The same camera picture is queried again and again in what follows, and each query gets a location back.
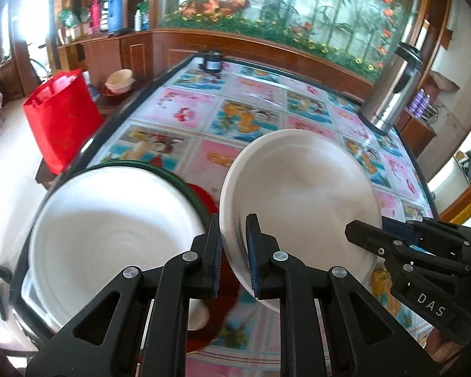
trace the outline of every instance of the red tote bag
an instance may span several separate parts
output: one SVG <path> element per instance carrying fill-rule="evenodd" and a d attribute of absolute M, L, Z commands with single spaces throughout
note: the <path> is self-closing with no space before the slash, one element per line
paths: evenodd
<path fill-rule="evenodd" d="M 39 86 L 23 105 L 50 171 L 61 173 L 104 119 L 91 99 L 82 70 L 60 72 Z"/>

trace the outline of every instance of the white bottle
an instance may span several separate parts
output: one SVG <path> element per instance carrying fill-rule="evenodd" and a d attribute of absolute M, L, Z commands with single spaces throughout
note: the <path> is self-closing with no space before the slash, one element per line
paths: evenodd
<path fill-rule="evenodd" d="M 134 31 L 141 31 L 142 15 L 141 11 L 137 10 L 134 15 Z"/>

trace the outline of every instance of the pink thermos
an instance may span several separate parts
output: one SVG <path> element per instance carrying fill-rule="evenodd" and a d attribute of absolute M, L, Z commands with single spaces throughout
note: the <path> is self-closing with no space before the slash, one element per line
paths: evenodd
<path fill-rule="evenodd" d="M 91 5 L 91 22 L 94 32 L 99 32 L 99 20 L 101 19 L 101 5 L 99 0 L 94 0 Z"/>

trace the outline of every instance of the glass partition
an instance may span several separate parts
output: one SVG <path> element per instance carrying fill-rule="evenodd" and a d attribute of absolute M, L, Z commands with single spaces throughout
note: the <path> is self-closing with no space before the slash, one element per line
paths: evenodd
<path fill-rule="evenodd" d="M 161 0 L 160 26 L 243 34 L 328 59 L 375 81 L 414 0 Z"/>

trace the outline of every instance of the white label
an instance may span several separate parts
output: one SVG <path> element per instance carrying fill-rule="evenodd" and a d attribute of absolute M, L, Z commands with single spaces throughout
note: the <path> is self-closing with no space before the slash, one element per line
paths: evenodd
<path fill-rule="evenodd" d="M 219 71 L 221 69 L 221 62 L 206 61 L 206 69 L 210 71 Z"/>

